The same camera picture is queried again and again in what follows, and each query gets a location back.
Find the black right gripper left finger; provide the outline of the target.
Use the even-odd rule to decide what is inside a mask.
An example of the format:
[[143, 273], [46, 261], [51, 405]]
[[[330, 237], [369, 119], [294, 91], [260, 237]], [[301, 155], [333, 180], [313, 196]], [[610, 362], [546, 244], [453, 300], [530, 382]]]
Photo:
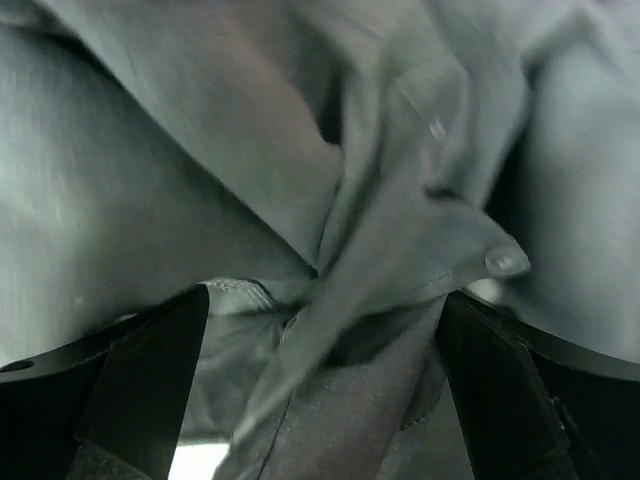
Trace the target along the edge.
[[165, 479], [209, 309], [196, 285], [1, 369], [4, 479]]

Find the grey button shirt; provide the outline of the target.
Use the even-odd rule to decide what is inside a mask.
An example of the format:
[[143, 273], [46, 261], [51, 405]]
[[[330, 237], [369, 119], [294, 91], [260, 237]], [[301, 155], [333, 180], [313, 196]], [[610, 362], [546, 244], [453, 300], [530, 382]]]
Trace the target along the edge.
[[5, 1], [1, 361], [201, 285], [220, 479], [425, 479], [457, 291], [639, 362], [635, 1]]

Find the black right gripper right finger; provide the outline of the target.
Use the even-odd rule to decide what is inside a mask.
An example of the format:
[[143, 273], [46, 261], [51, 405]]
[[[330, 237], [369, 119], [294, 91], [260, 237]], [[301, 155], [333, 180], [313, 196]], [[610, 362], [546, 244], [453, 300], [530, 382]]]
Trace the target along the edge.
[[638, 478], [638, 365], [461, 292], [436, 337], [476, 478]]

